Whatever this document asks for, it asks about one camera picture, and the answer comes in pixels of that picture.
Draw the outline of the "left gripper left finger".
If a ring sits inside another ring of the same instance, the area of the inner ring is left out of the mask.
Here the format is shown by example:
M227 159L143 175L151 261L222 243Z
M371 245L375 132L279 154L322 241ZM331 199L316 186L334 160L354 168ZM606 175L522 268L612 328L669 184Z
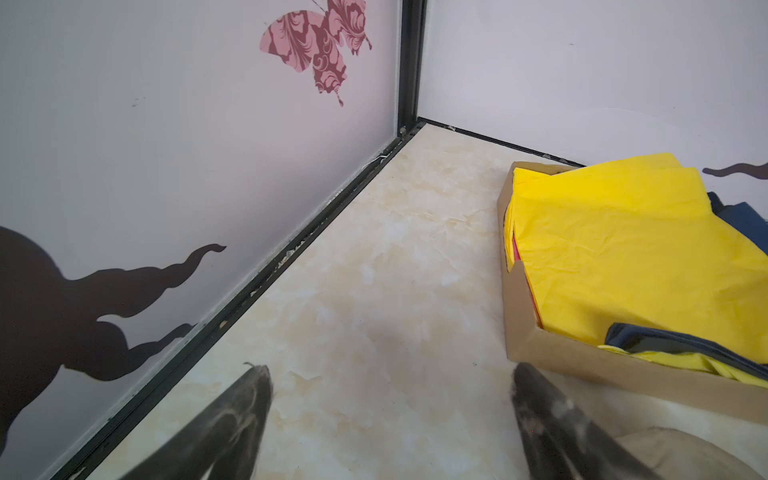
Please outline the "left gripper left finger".
M125 479L249 479L273 400L266 365L249 369Z

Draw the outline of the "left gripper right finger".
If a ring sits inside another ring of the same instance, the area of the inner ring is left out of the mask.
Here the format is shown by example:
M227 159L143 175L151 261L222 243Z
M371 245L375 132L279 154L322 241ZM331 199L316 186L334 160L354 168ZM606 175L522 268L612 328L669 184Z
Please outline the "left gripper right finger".
M512 373L511 402L532 479L657 479L533 365Z

